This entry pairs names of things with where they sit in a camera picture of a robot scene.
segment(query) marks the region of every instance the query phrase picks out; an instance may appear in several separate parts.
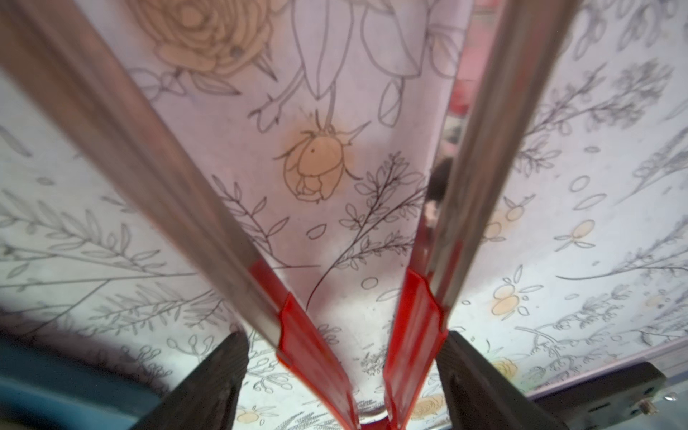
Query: rose drawing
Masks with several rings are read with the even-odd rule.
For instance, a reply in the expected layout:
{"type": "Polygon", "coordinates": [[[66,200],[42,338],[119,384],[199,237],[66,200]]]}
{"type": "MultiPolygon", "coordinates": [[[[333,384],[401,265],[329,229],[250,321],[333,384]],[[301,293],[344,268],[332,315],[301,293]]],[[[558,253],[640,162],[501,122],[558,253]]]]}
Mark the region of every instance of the rose drawing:
{"type": "Polygon", "coordinates": [[[225,81],[248,64],[276,80],[266,53],[269,0],[129,0],[155,55],[210,94],[240,94],[225,81]]]}
{"type": "Polygon", "coordinates": [[[275,158],[284,159],[284,182],[292,194],[303,202],[327,200],[334,193],[344,173],[359,180],[349,172],[344,162],[344,148],[370,122],[353,131],[337,131],[332,125],[320,125],[316,113],[317,130],[302,131],[306,138],[289,151],[275,158]]]}
{"type": "Polygon", "coordinates": [[[444,399],[444,394],[435,394],[434,396],[421,397],[413,406],[411,412],[411,419],[422,420],[430,415],[437,415],[439,411],[447,404],[444,399]]]}
{"type": "Polygon", "coordinates": [[[493,361],[490,364],[508,380],[511,380],[511,378],[516,376],[516,372],[518,372],[518,366],[516,366],[516,364],[514,364],[514,362],[508,358],[501,358],[493,361]]]}

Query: blue surface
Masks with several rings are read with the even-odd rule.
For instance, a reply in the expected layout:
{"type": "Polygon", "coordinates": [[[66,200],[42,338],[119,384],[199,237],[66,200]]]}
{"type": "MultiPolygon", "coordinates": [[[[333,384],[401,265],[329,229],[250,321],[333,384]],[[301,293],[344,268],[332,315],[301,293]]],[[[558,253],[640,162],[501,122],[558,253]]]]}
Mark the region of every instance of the blue surface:
{"type": "Polygon", "coordinates": [[[125,430],[160,404],[142,385],[0,338],[0,416],[36,429],[125,430]]]}

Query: red plastic end cap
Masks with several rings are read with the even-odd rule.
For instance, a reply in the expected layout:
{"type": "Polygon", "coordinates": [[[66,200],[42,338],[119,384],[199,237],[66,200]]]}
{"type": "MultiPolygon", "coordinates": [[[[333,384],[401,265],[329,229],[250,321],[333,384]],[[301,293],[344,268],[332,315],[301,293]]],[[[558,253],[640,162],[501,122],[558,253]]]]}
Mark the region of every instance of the red plastic end cap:
{"type": "Polygon", "coordinates": [[[408,269],[383,372],[391,430],[404,429],[411,417],[430,364],[449,333],[442,328],[443,316],[427,281],[408,269]]]}
{"type": "Polygon", "coordinates": [[[358,409],[349,377],[291,293],[280,319],[282,338],[277,358],[322,400],[345,430],[358,430],[358,409]]]}
{"type": "Polygon", "coordinates": [[[259,259],[248,269],[248,271],[272,301],[277,303],[278,306],[282,306],[287,299],[289,291],[285,288],[275,272],[272,271],[267,261],[259,259]]]}

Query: line drawing of flower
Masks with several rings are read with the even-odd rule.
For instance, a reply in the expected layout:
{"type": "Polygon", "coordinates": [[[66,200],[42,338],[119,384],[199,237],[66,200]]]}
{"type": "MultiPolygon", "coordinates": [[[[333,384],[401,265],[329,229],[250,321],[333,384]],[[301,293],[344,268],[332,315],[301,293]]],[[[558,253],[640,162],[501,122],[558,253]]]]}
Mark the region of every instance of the line drawing of flower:
{"type": "Polygon", "coordinates": [[[447,402],[444,399],[444,394],[435,394],[434,396],[419,398],[411,412],[411,419],[416,421],[427,418],[430,415],[437,415],[446,405],[447,402]]]}
{"type": "Polygon", "coordinates": [[[258,421],[259,425],[265,424],[265,417],[275,417],[279,414],[274,412],[268,412],[274,409],[275,406],[253,406],[250,408],[243,407],[239,405],[237,408],[237,417],[235,420],[242,424],[251,424],[252,422],[258,421]]]}
{"type": "Polygon", "coordinates": [[[328,114],[325,125],[320,124],[315,112],[317,130],[301,133],[305,139],[296,143],[289,151],[276,157],[284,159],[284,183],[289,191],[302,202],[319,203],[329,199],[346,172],[352,179],[361,180],[346,167],[344,148],[352,146],[352,140],[370,124],[370,121],[352,131],[337,131],[328,114]],[[348,137],[343,142],[341,136],[348,137]]]}
{"type": "Polygon", "coordinates": [[[163,63],[189,73],[202,92],[236,96],[225,81],[248,64],[277,80],[270,66],[269,0],[128,0],[163,63]]]}
{"type": "Polygon", "coordinates": [[[652,277],[653,273],[664,273],[671,277],[684,276],[688,273],[688,261],[685,260],[688,247],[683,242],[686,227],[688,227],[688,215],[683,215],[669,234],[658,237],[648,247],[629,251],[625,258],[609,272],[587,277],[557,275],[557,278],[567,281],[587,281],[588,279],[604,278],[635,270],[640,270],[643,273],[641,276],[644,277],[652,277]]]}
{"type": "Polygon", "coordinates": [[[555,252],[559,252],[564,248],[567,248],[570,244],[574,244],[575,246],[578,246],[579,248],[583,249],[594,248],[594,244],[591,244],[590,242],[584,242],[581,240],[585,236],[589,235],[592,232],[593,228],[595,228],[595,221],[593,221],[592,219],[586,219],[585,221],[575,226],[574,229],[571,231],[571,234],[555,236],[555,240],[566,240],[566,243],[558,247],[555,252]]]}
{"type": "Polygon", "coordinates": [[[506,214],[504,214],[504,217],[506,218],[506,220],[509,222],[514,222],[514,221],[518,221],[519,219],[521,219],[521,217],[523,216],[523,214],[526,211],[524,206],[527,205],[528,203],[530,203],[530,201],[533,200],[534,198],[535,198],[535,194],[532,194],[532,195],[529,195],[527,197],[524,197],[520,203],[516,204],[511,199],[504,196],[502,199],[504,200],[504,203],[506,204],[506,206],[509,208],[509,210],[506,212],[506,214]]]}
{"type": "Polygon", "coordinates": [[[523,264],[516,268],[514,272],[513,279],[502,278],[504,283],[497,287],[492,297],[497,300],[497,303],[492,307],[492,315],[502,316],[502,321],[514,315],[518,310],[518,313],[523,316],[530,315],[528,308],[526,306],[520,305],[522,301],[528,301],[529,298],[526,294],[531,292],[536,292],[544,288],[542,285],[533,285],[525,288],[521,288],[516,291],[516,285],[521,281],[521,275],[523,274],[523,264]]]}
{"type": "Polygon", "coordinates": [[[688,144],[684,143],[686,136],[688,127],[681,129],[661,149],[643,160],[633,171],[633,177],[638,178],[640,183],[629,195],[619,200],[619,203],[669,175],[688,169],[688,144]]]}
{"type": "Polygon", "coordinates": [[[500,358],[499,360],[491,361],[490,364],[508,380],[513,379],[516,376],[516,372],[518,372],[518,366],[508,358],[500,358]]]}
{"type": "Polygon", "coordinates": [[[491,222],[485,226],[485,231],[482,232],[482,238],[480,240],[480,243],[483,244],[484,242],[503,242],[506,240],[505,237],[500,236],[499,234],[502,232],[502,223],[501,222],[491,222]]]}

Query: black plastic bracket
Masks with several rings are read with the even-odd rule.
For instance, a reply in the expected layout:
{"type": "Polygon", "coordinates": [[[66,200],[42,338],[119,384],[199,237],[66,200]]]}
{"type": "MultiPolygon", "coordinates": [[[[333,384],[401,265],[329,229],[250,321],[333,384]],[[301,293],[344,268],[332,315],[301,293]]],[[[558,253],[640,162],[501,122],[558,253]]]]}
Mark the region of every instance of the black plastic bracket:
{"type": "Polygon", "coordinates": [[[453,430],[567,430],[457,332],[449,333],[436,361],[453,430]]]}
{"type": "Polygon", "coordinates": [[[248,366],[248,339],[230,334],[131,430],[231,430],[248,366]]]}

